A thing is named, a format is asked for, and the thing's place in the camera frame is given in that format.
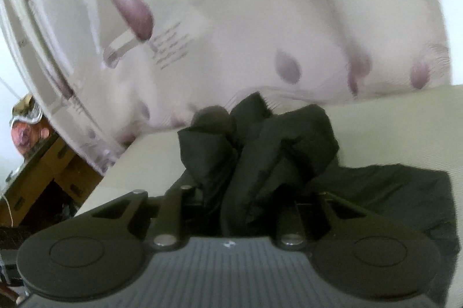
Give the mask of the black large garment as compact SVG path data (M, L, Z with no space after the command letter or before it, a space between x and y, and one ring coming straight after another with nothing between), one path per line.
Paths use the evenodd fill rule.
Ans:
M266 236L297 209L309 239L329 227L323 191L420 231L440 251L429 298L447 301L460 242L446 172L407 165L341 166L325 110L311 104L275 115L259 93L232 110L199 111L178 133L185 175L203 192L196 223L209 236Z

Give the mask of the floral pink curtain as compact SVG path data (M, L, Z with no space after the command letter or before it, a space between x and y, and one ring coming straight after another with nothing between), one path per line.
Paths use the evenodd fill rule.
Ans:
M438 0L1 0L15 63L97 172L143 133L259 92L271 108L451 81Z

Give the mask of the pink floral bag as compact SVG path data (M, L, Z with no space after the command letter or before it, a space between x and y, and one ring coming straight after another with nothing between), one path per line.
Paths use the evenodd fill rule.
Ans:
M42 108L30 93L13 106L10 135L15 148L25 160L30 159L52 133L52 127Z

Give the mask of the wooden desk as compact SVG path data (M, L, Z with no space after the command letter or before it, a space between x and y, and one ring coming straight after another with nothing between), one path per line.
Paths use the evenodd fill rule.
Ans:
M38 149L1 190L1 247L74 217L102 176L59 137Z

